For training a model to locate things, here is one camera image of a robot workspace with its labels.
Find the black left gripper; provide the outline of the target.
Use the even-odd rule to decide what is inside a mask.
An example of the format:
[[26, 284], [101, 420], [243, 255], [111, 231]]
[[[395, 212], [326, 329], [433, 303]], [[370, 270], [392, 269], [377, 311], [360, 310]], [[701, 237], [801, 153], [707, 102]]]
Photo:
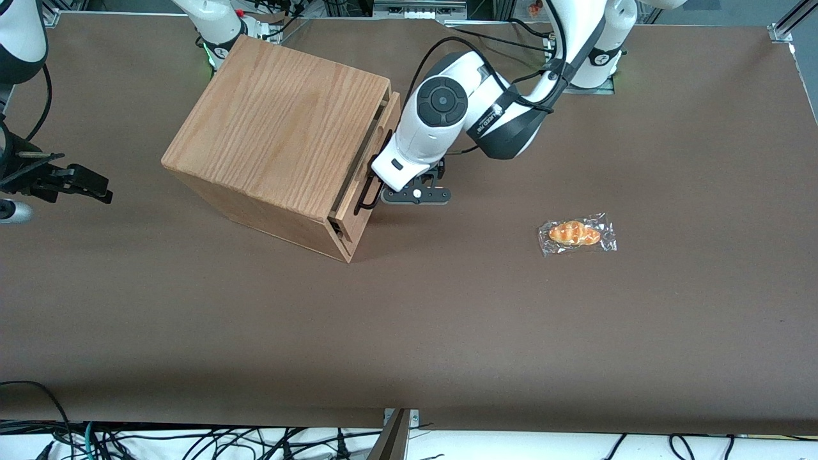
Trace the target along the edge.
[[[424, 173], [424, 185], [436, 187], [438, 180], [441, 180], [445, 173], [446, 157], [442, 157], [437, 164]], [[374, 178], [376, 178], [376, 173], [372, 169], [372, 165], [368, 164], [366, 166], [366, 181], [370, 181], [366, 187], [366, 195], [368, 196], [377, 196], [383, 188], [383, 181], [374, 180]]]

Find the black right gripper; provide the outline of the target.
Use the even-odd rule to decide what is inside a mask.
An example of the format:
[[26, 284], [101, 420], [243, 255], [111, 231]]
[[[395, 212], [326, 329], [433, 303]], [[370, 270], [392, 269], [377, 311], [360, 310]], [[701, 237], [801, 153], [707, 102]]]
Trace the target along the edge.
[[52, 161], [64, 156], [63, 153], [44, 152], [3, 153], [2, 192], [35, 196], [47, 202], [56, 202], [59, 193], [78, 194], [111, 204], [110, 181], [93, 170], [73, 164], [64, 170], [64, 181], [54, 175], [61, 168]]

